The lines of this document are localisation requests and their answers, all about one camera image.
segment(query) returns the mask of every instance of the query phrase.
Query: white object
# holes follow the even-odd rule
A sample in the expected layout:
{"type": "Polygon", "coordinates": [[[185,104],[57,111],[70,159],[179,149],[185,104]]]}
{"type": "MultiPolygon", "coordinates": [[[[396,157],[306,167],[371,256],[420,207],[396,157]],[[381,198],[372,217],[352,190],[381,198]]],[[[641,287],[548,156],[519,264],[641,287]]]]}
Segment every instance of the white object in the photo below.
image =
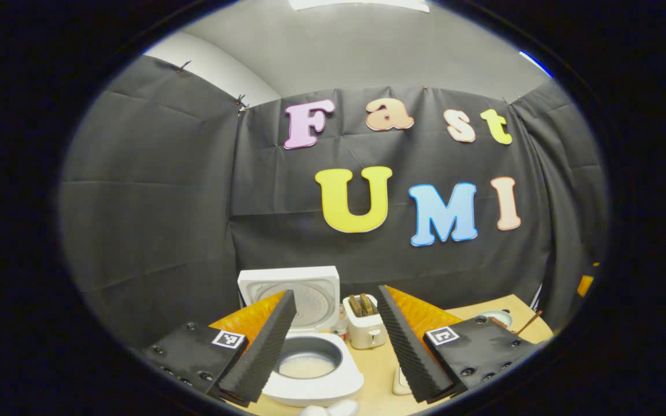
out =
{"type": "Polygon", "coordinates": [[[296,407],[330,406],[356,397],[364,384],[364,376],[346,343],[338,335],[318,333],[338,321],[341,288],[335,266],[243,270],[238,276],[238,288],[247,305],[282,290],[293,290],[297,316],[286,336],[285,348],[311,346],[288,351],[286,357],[280,359],[278,369],[272,371],[262,390],[264,395],[296,407]],[[322,364],[307,369],[299,365],[311,358],[331,361],[333,371],[315,377],[325,372],[322,364]],[[287,374],[297,377],[283,376],[279,371],[292,371],[287,374]]]}
{"type": "Polygon", "coordinates": [[[289,0],[294,10],[305,10],[328,5],[351,5],[352,3],[370,3],[370,5],[386,5],[412,9],[428,13],[431,9],[423,0],[289,0]]]}
{"type": "Polygon", "coordinates": [[[410,390],[410,385],[408,384],[405,375],[402,373],[402,368],[397,367],[397,370],[394,372],[394,378],[392,379],[392,392],[398,396],[412,395],[413,392],[410,390]]]}
{"type": "Polygon", "coordinates": [[[307,406],[299,416],[356,416],[360,408],[357,401],[344,399],[329,408],[307,406]]]}
{"type": "Polygon", "coordinates": [[[476,316],[484,316],[488,319],[495,318],[505,324],[505,328],[507,329],[510,329],[510,325],[513,325],[513,317],[506,311],[484,311],[483,313],[476,314],[476,316]]]}
{"type": "MultiPolygon", "coordinates": [[[[372,302],[372,305],[377,306],[377,299],[375,297],[372,295],[367,295],[367,297],[372,302]]],[[[381,314],[358,317],[351,309],[348,298],[344,299],[343,308],[346,310],[346,316],[349,319],[351,347],[357,350],[365,350],[366,348],[378,347],[386,342],[387,330],[382,322],[381,314]]]]}

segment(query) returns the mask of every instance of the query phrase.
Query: black fabric backdrop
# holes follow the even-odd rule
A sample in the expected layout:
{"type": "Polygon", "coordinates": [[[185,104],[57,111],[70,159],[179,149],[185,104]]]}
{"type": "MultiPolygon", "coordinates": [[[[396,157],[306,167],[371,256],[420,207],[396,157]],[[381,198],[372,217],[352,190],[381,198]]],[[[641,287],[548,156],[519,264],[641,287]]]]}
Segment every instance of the black fabric backdrop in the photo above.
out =
{"type": "Polygon", "coordinates": [[[510,103],[438,88],[327,90],[252,107],[187,71],[143,56],[100,95],[64,168],[61,227],[77,286],[123,342],[142,347],[187,320],[238,308],[241,269],[335,265],[341,295],[390,284],[442,308],[515,293],[552,327],[568,318],[577,284],[602,256],[604,179],[581,113],[550,82],[510,103]],[[365,105],[401,100],[415,125],[375,132],[365,105]],[[329,98],[336,110],[313,147],[285,150],[296,103],[329,98]],[[505,117],[510,145],[479,114],[505,117]],[[476,132],[455,142],[443,112],[464,111],[476,132]],[[350,169],[349,207],[369,208],[367,166],[388,166],[388,217],[346,234],[323,219],[323,169],[350,169]],[[521,226],[497,229],[491,179],[516,181],[521,226]],[[476,239],[413,247],[415,200],[432,184],[476,186],[476,239]]]}

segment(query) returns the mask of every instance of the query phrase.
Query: letter u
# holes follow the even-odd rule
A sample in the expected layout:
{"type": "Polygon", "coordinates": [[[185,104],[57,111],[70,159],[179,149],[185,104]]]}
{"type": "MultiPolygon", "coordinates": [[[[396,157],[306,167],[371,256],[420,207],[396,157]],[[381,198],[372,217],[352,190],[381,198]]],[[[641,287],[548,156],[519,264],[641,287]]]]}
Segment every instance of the letter u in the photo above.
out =
{"type": "Polygon", "coordinates": [[[392,169],[371,166],[361,171],[369,181],[372,208],[363,216],[349,211],[349,187],[353,174],[348,169],[326,169],[315,175],[323,196],[323,217],[332,228],[341,232],[368,232],[380,226],[387,218],[387,179],[392,169]]]}

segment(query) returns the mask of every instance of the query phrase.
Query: wooden table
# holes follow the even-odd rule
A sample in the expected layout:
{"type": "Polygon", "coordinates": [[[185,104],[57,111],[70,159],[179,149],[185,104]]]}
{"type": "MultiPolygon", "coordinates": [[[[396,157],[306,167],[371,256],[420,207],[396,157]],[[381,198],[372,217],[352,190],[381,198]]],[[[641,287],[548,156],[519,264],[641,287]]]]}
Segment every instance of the wooden table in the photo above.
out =
{"type": "MultiPolygon", "coordinates": [[[[513,331],[523,328],[528,320],[534,316],[534,311],[516,297],[508,295],[504,298],[490,300],[476,305],[464,306],[447,310],[457,318],[464,320],[473,318],[479,313],[489,310],[510,310],[513,318],[513,331]]],[[[536,319],[521,333],[521,338],[531,343],[539,343],[552,337],[552,330],[541,318],[536,319]]],[[[436,403],[416,403],[413,395],[399,396],[392,392],[392,380],[399,368],[392,345],[387,340],[380,347],[371,350],[355,350],[350,343],[346,343],[354,357],[359,371],[364,374],[364,385],[355,399],[361,405],[359,414],[362,416],[405,416],[417,413],[430,406],[435,406],[449,398],[436,403]]],[[[302,408],[286,406],[275,402],[265,395],[261,395],[257,403],[251,403],[244,408],[251,413],[261,416],[297,416],[302,408]]]]}

